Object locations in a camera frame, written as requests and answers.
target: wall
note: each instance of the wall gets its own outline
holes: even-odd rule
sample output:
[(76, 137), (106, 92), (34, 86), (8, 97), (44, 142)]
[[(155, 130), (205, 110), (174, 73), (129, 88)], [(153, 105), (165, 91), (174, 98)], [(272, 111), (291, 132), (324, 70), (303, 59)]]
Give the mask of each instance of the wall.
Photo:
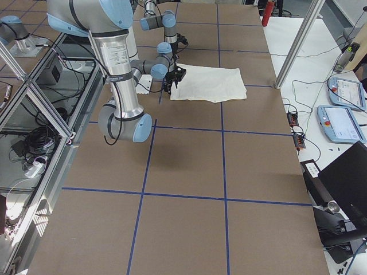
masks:
[[(345, 15), (349, 22), (354, 26), (361, 16), (364, 6), (367, 6), (366, 0), (333, 0), (340, 11)], [(359, 20), (357, 27), (361, 27), (367, 22), (367, 12)]]

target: metal cylinder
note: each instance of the metal cylinder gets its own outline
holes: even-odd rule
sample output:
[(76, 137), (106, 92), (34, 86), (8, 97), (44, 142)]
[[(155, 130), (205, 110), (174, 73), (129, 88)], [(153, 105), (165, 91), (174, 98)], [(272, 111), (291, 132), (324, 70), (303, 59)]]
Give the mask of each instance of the metal cylinder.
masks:
[(29, 52), (36, 48), (36, 45), (33, 42), (33, 37), (31, 36), (28, 36), (27, 38), (21, 40), (16, 40), (15, 44), (18, 49), (23, 53)]
[(155, 6), (156, 6), (155, 0), (144, 0), (144, 8), (145, 13), (144, 17), (151, 17), (152, 15), (155, 15)]
[(111, 76), (121, 76), (122, 81), (111, 83), (117, 109), (115, 117), (129, 119), (140, 115), (144, 108), (139, 105), (128, 57), (126, 34), (112, 37), (94, 37), (96, 50)]

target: metal profile bar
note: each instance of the metal profile bar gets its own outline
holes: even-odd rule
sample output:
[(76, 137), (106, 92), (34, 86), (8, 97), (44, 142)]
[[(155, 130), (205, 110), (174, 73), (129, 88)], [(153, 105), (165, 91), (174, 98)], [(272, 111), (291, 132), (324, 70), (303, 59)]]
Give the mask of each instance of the metal profile bar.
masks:
[(27, 79), (27, 74), (20, 67), (18, 62), (14, 59), (11, 53), (7, 50), (5, 45), (0, 41), (0, 56), (4, 59), (4, 62), (10, 67), (14, 74), (21, 80), (25, 81)]
[(5, 107), (5, 109), (0, 113), (0, 131), (5, 126), (7, 121), (10, 119), (10, 116), (15, 112), (20, 102), (26, 95), (26, 87), (27, 84), (24, 82), (22, 86), (18, 89), (18, 91), (14, 92), (14, 96), (10, 100), (9, 104)]
[(287, 55), (286, 60), (284, 61), (284, 64), (282, 68), (280, 69), (280, 72), (278, 74), (278, 77), (274, 83), (274, 87), (276, 89), (280, 89), (286, 80), (293, 63), (295, 59), (297, 58), (297, 54), (299, 53), (299, 50), (301, 49), (310, 29), (312, 28), (317, 16), (319, 15), (319, 12), (324, 4), (325, 0), (313, 0), (311, 3), (311, 6), (306, 14), (306, 17), (304, 18), (297, 35), (293, 41), (293, 44), (291, 46), (291, 49)]
[(13, 249), (10, 257), (8, 258), (8, 263), (6, 264), (5, 267), (5, 272), (8, 271), (8, 268), (11, 265), (11, 260), (14, 258), (14, 256), (16, 255), (16, 253), (18, 252), (19, 249), (19, 245), (21, 244), (21, 241), (25, 235), (25, 233), (27, 232), (30, 223), (32, 222), (32, 219), (34, 217), (34, 214), (37, 211), (38, 205), (40, 204), (41, 198), (44, 194), (44, 191), (46, 189), (46, 186), (49, 184), (49, 179), (51, 178), (53, 172), (54, 172), (54, 168), (64, 150), (65, 144), (68, 141), (67, 137), (63, 137), (60, 140), (60, 143), (58, 144), (57, 149), (55, 150), (55, 153), (52, 156), (51, 161), (48, 164), (48, 168), (45, 172), (45, 175), (43, 177), (43, 180), (41, 181), (41, 184), (38, 186), (37, 191), (28, 207), (27, 212), (25, 213), (24, 217), (23, 217), (23, 221), (21, 223), (21, 226), (18, 229), (18, 232), (16, 233), (14, 239), (13, 239), (13, 247), (15, 247), (16, 249)]
[(70, 130), (69, 126), (55, 110), (51, 102), (43, 94), (42, 90), (37, 86), (37, 84), (33, 82), (30, 83), (27, 95), (36, 104), (40, 111), (46, 115), (47, 119), (62, 137), (68, 138), (71, 136), (72, 131)]
[[(62, 43), (65, 40), (65, 38), (66, 38), (66, 34), (61, 33), (55, 40), (54, 44), (58, 45)], [(36, 80), (39, 77), (39, 75), (41, 74), (41, 72), (43, 71), (43, 69), (46, 67), (46, 64), (51, 60), (51, 58), (53, 58), (54, 54), (55, 54), (54, 51), (52, 49), (49, 49), (46, 52), (46, 54), (43, 56), (43, 58), (34, 67), (34, 69), (32, 70), (32, 72), (29, 75), (29, 78)]]

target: power cord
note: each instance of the power cord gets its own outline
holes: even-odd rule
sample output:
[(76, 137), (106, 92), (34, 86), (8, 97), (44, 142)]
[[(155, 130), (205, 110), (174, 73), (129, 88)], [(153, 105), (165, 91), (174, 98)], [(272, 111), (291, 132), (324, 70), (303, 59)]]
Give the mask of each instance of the power cord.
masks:
[(160, 92), (162, 92), (162, 91), (163, 91), (163, 89), (160, 89), (160, 90), (158, 90), (158, 91), (151, 91), (151, 90), (147, 89), (146, 87), (144, 87), (144, 85), (143, 85), (143, 84), (141, 84), (141, 83), (138, 83), (138, 85), (140, 85), (141, 87), (143, 87), (145, 90), (147, 90), (147, 91), (148, 91), (148, 92), (150, 92), (150, 93), (160, 93)]
[[(299, 58), (317, 57), (317, 56), (320, 56), (321, 54), (328, 53), (328, 52), (330, 52), (330, 51), (332, 51), (332, 50), (334, 50), (334, 49), (336, 49), (336, 48), (340, 47), (342, 44), (344, 44), (344, 42), (343, 42), (343, 43), (338, 44), (337, 46), (335, 46), (335, 47), (331, 48), (330, 50), (326, 50), (325, 52), (321, 52), (321, 53), (318, 53), (318, 54), (315, 54), (315, 55), (309, 55), (309, 56), (297, 56), (297, 57), (299, 57)], [(271, 53), (270, 55), (272, 55), (272, 56), (287, 56), (287, 54), (276, 54), (276, 53)]]

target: table surface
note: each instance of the table surface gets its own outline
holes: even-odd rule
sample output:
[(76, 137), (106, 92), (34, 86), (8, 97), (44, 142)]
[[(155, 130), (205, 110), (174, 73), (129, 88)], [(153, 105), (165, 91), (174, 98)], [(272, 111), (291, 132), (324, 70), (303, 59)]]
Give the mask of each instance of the table surface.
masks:
[[(269, 24), (264, 28), (269, 51), (272, 54), (272, 62), (275, 73), (278, 75), (286, 55), (293, 43), (297, 31), (302, 23), (301, 18), (276, 18), (271, 17)], [(321, 150), (320, 160), (317, 165), (322, 170), (343, 152), (345, 152), (351, 144), (336, 144), (331, 143), (324, 135), (316, 117), (316, 108), (319, 105), (331, 105), (328, 96), (328, 90), (325, 83), (323, 83), (331, 74), (331, 69), (335, 61), (340, 55), (339, 46), (328, 31), (326, 25), (321, 19), (317, 19), (311, 28), (289, 75), (286, 78), (284, 85), (281, 88), (283, 102), (295, 105), (298, 111), (307, 111), (310, 109), (295, 102), (314, 106), (312, 114), (300, 113), (300, 126), (306, 130), (307, 121), (309, 119), (309, 126), (306, 137), (314, 142)], [(345, 78), (353, 81), (358, 81), (353, 72), (335, 74), (336, 77)], [(294, 91), (292, 82), (294, 80), (311, 83), (314, 81), (321, 83), (304, 84), (301, 82), (294, 82)], [(367, 123), (367, 114), (353, 111), (359, 124)], [(361, 128), (364, 135), (367, 135), (367, 128)], [(306, 141), (306, 149), (301, 150), (299, 154), (299, 161), (314, 159), (319, 156), (317, 148)], [(342, 264), (337, 265), (328, 253), (325, 253), (330, 274), (336, 274), (340, 268), (344, 268)], [(357, 256), (350, 270), (350, 274), (364, 274), (367, 270), (367, 254), (360, 254)]]
[[(257, 8), (159, 8), (189, 40), (180, 63), (240, 68), (247, 99), (139, 95), (149, 140), (110, 147), (105, 87), (28, 274), (328, 274)], [(152, 59), (163, 30), (143, 32), (141, 15), (138, 53)]]

